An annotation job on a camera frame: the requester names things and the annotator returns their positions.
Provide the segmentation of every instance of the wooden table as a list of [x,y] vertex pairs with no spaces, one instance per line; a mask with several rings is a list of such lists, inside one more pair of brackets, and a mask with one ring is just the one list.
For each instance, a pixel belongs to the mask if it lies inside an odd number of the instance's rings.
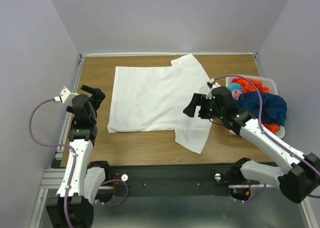
[[[116,66],[124,67],[165,67],[180,55],[166,56],[116,56],[86,57],[79,81],[78,93],[82,85],[100,88],[106,95],[98,110],[98,134],[95,140],[91,161],[108,161],[110,165],[174,165],[234,163],[242,157],[257,162],[271,159],[249,141],[230,135],[220,125],[212,124],[210,134],[202,153],[196,154],[175,142],[175,132],[128,132],[109,134],[111,97]],[[259,76],[251,54],[239,55],[196,55],[210,78],[227,74]],[[224,85],[225,79],[219,80]],[[68,160],[68,149],[64,149],[61,166]]]

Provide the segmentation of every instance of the white plastic basket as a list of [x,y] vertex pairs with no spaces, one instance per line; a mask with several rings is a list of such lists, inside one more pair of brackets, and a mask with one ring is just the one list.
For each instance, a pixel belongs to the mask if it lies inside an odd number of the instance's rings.
[[[262,85],[264,87],[268,87],[269,88],[269,93],[270,94],[278,95],[277,85],[272,79],[263,78],[263,77],[260,77],[260,76],[243,75],[243,74],[240,74],[239,76],[243,76],[243,77],[246,77],[246,78],[252,78],[252,79],[255,79],[257,81],[260,81],[260,82],[262,82]],[[225,86],[228,87],[229,84],[232,82],[232,80],[234,78],[236,78],[236,77],[227,77],[227,78],[225,78]],[[229,133],[232,134],[232,135],[235,135],[235,133],[232,130],[229,130]],[[285,136],[285,133],[286,133],[285,128],[282,125],[280,125],[280,127],[276,131],[275,135],[281,139],[281,138],[283,138]]]

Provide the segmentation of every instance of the dark blue towel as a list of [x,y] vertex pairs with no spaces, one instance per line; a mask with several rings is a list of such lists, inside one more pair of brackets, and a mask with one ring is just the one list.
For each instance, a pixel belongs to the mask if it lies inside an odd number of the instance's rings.
[[[262,115],[261,121],[265,124],[277,124],[285,126],[287,118],[287,103],[276,94],[260,92],[262,98]],[[236,107],[246,109],[248,112],[258,117],[259,114],[259,97],[256,91],[243,93],[239,96]]]

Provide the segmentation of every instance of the white wall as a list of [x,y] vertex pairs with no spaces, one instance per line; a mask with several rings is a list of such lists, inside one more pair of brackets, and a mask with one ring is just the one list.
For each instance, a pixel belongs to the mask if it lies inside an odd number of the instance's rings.
[[257,52],[288,0],[52,0],[81,54]]
[[[289,0],[258,54],[286,100],[284,140],[320,156],[320,0]],[[320,189],[314,192],[320,195]],[[320,200],[310,199],[320,224]]]
[[[28,134],[32,109],[73,84],[78,53],[50,0],[0,0],[0,227],[29,226],[44,167],[54,148]],[[57,142],[65,107],[50,104],[34,133]]]

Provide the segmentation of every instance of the white t-shirt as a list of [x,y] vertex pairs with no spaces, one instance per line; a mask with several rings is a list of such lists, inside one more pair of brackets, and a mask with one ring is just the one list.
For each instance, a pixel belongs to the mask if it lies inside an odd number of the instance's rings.
[[183,113],[194,93],[207,94],[210,80],[192,55],[171,61],[168,67],[115,68],[109,133],[175,131],[175,141],[200,154],[211,122]]

